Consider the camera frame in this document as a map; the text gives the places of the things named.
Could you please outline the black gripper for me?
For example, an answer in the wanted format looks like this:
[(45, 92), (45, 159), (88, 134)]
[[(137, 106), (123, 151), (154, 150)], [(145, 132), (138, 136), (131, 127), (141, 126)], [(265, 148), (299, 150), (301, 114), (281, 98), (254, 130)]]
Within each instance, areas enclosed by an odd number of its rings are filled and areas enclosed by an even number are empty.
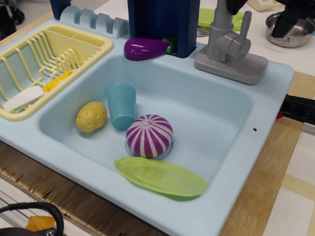
[[(311, 9), (309, 7), (315, 6), (314, 0), (277, 0), (279, 3), (285, 5), (285, 10), (278, 17), (272, 37), (283, 38), (287, 33), (297, 24), (299, 19), (306, 19)], [(226, 0), (226, 7), (230, 14), (236, 15), (240, 8), (247, 2), (247, 0)]]

